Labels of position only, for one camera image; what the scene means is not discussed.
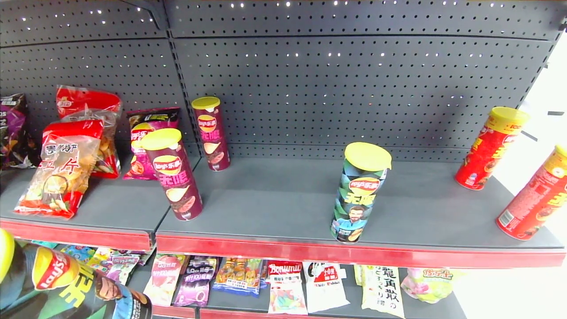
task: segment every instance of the green chip can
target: green chip can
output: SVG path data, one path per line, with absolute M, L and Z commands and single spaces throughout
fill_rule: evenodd
M 392 156 L 377 145 L 355 142 L 346 146 L 331 222 L 331 233 L 336 240 L 358 241 L 372 212 L 376 194 L 391 168 Z

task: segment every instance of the candy bag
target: candy bag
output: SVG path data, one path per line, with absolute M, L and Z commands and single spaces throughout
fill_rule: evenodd
M 34 168 L 41 162 L 40 149 L 27 131 L 27 115 L 23 93 L 0 98 L 0 169 Z
M 258 297 L 261 264 L 262 259 L 225 258 L 217 273 L 213 289 Z
M 102 133 L 100 120 L 47 125 L 43 160 L 14 212 L 66 219 L 75 216 L 88 188 Z
M 99 247 L 96 249 L 92 258 L 87 262 L 87 265 L 106 274 L 112 266 L 111 256 L 114 252 L 115 251 L 110 248 Z
M 57 86 L 57 112 L 62 122 L 101 120 L 104 131 L 96 154 L 93 177 L 117 178 L 120 160 L 116 154 L 114 135 L 122 112 L 122 101 L 111 93 L 83 87 Z
M 168 307 L 175 293 L 179 272 L 187 260 L 185 255 L 157 254 L 151 267 L 151 278 L 144 294 L 154 305 Z
M 206 306 L 209 301 L 209 283 L 217 269 L 217 263 L 217 257 L 192 256 L 185 274 L 181 277 L 174 306 Z
M 112 255 L 112 265 L 108 269 L 107 277 L 126 285 L 139 260 L 140 256 L 134 254 Z
M 301 285 L 300 262 L 270 261 L 270 304 L 268 313 L 305 314 L 305 296 Z
M 95 255 L 96 250 L 87 246 L 66 245 L 61 252 L 73 256 L 82 263 L 87 263 Z
M 453 292 L 453 283 L 463 274 L 449 268 L 408 268 L 401 287 L 410 297 L 435 304 Z
M 309 313 L 350 304 L 342 286 L 338 263 L 303 262 L 303 271 Z
M 362 309 L 404 317 L 397 267 L 361 266 Z
M 40 245 L 43 247 L 47 247 L 49 249 L 54 249 L 55 247 L 57 247 L 57 245 L 59 245 L 56 242 L 49 242 L 49 241 L 41 241 L 41 240 L 32 240 L 32 244 L 36 244 L 36 245 Z
M 124 175 L 124 179 L 147 179 L 157 181 L 151 160 L 141 147 L 140 140 L 146 134 L 162 128 L 177 128 L 179 123 L 179 108 L 154 108 L 140 110 L 126 114 L 130 123 L 130 141 L 132 143 L 131 168 Z

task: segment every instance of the red chip can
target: red chip can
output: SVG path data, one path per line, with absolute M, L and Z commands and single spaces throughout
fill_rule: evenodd
M 496 224 L 506 234 L 529 240 L 567 201 L 567 149 L 555 150 L 506 206 Z
M 496 164 L 528 119 L 530 116 L 527 113 L 514 108 L 493 108 L 455 175 L 457 183 L 470 190 L 482 190 Z
M 181 132 L 175 128 L 162 128 L 146 134 L 139 143 L 146 150 L 175 217 L 182 221 L 197 217 L 203 210 L 203 203 L 181 143 Z
M 220 105 L 221 100 L 214 96 L 204 96 L 191 102 L 203 140 L 207 163 L 214 171 L 222 171 L 230 165 Z

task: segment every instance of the barcode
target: barcode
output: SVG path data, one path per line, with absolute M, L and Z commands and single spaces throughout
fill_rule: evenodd
M 510 213 L 507 209 L 505 210 L 500 217 L 498 217 L 499 222 L 504 226 L 508 226 L 508 224 L 514 219 L 514 216 Z

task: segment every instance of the snack bag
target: snack bag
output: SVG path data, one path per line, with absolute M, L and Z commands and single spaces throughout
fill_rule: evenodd
M 111 256 L 114 252 L 115 251 L 110 248 L 99 247 L 96 249 L 92 258 L 87 262 L 87 265 L 106 274 L 112 266 Z
M 151 267 L 151 278 L 147 282 L 144 294 L 154 305 L 168 307 L 175 293 L 179 272 L 187 256 L 157 254 Z
M 397 267 L 362 266 L 362 309 L 404 317 Z
M 52 123 L 43 131 L 43 161 L 14 212 L 69 219 L 77 213 L 95 166 L 100 120 Z
M 309 313 L 350 304 L 342 286 L 338 263 L 303 262 L 303 272 Z
M 192 256 L 185 274 L 181 277 L 174 306 L 206 306 L 209 301 L 209 283 L 214 277 L 217 264 L 217 257 Z
M 111 93 L 92 91 L 83 87 L 57 86 L 57 112 L 62 122 L 101 120 L 104 125 L 96 154 L 93 177 L 117 178 L 120 160 L 116 154 L 114 135 L 122 112 L 122 101 Z
M 213 284 L 214 290 L 237 295 L 260 295 L 262 259 L 225 258 Z
M 27 131 L 27 115 L 23 93 L 0 98 L 0 170 L 33 168 L 41 162 L 40 149 Z
M 300 262 L 270 261 L 270 304 L 268 313 L 307 315 L 305 296 L 301 286 Z
M 73 256 L 82 263 L 87 263 L 95 255 L 96 250 L 87 246 L 66 245 L 61 252 Z
M 107 277 L 126 285 L 139 260 L 140 256 L 134 254 L 112 255 L 112 265 L 108 269 Z
M 140 140 L 149 132 L 162 128 L 177 128 L 179 123 L 179 108 L 154 108 L 126 114 L 130 123 L 130 140 L 132 142 L 132 166 L 124 175 L 124 179 L 147 179 L 157 181 L 151 160 L 141 147 Z
M 453 282 L 463 274 L 449 268 L 408 268 L 401 287 L 410 297 L 435 304 L 453 292 Z
M 41 240 L 32 240 L 32 244 L 36 244 L 36 245 L 40 245 L 43 247 L 47 247 L 49 249 L 54 249 L 55 247 L 57 247 L 57 245 L 59 245 L 56 242 L 49 242 L 49 241 L 41 241 Z

